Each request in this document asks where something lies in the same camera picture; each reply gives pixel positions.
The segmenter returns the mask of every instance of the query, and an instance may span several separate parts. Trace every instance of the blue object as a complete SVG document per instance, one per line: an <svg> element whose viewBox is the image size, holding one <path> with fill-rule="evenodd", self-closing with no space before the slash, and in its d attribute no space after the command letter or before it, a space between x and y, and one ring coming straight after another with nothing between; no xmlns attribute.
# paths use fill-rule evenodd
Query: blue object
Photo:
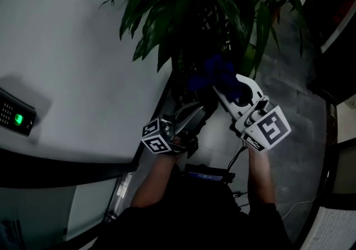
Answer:
<svg viewBox="0 0 356 250"><path fill-rule="evenodd" d="M215 54L204 63L204 72L188 78L188 90L196 91L214 85L231 103L243 93L243 87L234 73L232 62L224 61L223 56Z"/></svg>

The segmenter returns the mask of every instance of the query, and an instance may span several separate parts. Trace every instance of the gray tile floor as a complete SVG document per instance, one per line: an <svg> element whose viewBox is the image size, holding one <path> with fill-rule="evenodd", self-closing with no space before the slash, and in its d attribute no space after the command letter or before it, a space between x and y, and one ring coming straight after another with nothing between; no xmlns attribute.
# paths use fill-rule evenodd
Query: gray tile floor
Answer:
<svg viewBox="0 0 356 250"><path fill-rule="evenodd" d="M303 57L299 54L299 25L296 14L289 13L290 6L282 8L280 24L275 30L279 39L278 48L269 39L256 81L265 95L278 104L284 112L292 133L270 151L273 179L276 186L277 209L283 216L290 207L300 201L315 197L322 170L325 135L325 102L307 90L307 81L313 77L313 45L308 36L303 38ZM171 111L173 100L168 97L164 110ZM231 118L219 105L217 111L203 127L199 138L199 150L190 158L182 158L180 167L186 163L206 164L216 168L227 168L229 162L242 146L241 140L229 130ZM144 151L139 169L134 174L124 207L127 207L137 187L147 175L155 156ZM248 154L243 152L233 165L231 172L236 177L230 188L246 191L248 180ZM247 202L239 198L238 204ZM284 219L286 231L294 242L308 216L311 203L299 204Z"/></svg>

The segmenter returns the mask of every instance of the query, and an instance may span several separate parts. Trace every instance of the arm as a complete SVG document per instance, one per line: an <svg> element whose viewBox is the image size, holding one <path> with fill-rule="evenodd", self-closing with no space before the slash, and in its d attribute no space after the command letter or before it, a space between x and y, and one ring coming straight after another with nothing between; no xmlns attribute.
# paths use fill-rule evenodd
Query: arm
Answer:
<svg viewBox="0 0 356 250"><path fill-rule="evenodd" d="M137 189L131 207L148 207L162 199L175 162L176 157L157 155L150 173Z"/></svg>
<svg viewBox="0 0 356 250"><path fill-rule="evenodd" d="M258 152L248 146L249 182L248 196L251 208L257 204L276 203L274 184L267 152Z"/></svg>

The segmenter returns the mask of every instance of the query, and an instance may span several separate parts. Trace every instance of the person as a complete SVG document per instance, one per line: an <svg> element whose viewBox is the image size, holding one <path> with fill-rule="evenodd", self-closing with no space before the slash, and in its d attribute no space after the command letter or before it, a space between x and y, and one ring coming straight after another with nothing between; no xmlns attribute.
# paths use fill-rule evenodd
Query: person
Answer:
<svg viewBox="0 0 356 250"><path fill-rule="evenodd" d="M248 150L248 215L227 184L180 176L177 158L159 154L131 206L108 224L93 248L291 249L275 206L268 154Z"/></svg>

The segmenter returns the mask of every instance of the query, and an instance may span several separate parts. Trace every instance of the potted plant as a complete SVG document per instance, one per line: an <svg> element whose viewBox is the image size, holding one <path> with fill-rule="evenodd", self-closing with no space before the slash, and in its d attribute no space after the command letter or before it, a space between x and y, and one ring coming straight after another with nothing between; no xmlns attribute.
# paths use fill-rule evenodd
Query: potted plant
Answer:
<svg viewBox="0 0 356 250"><path fill-rule="evenodd" d="M235 73L256 72L269 32L278 44L272 24L287 1L304 15L300 0L127 0L120 38L126 31L133 36L143 21L133 60L159 46L157 71L171 58L175 100L204 101L208 95L211 102L213 93L186 89L188 76L214 54L231 60Z"/></svg>

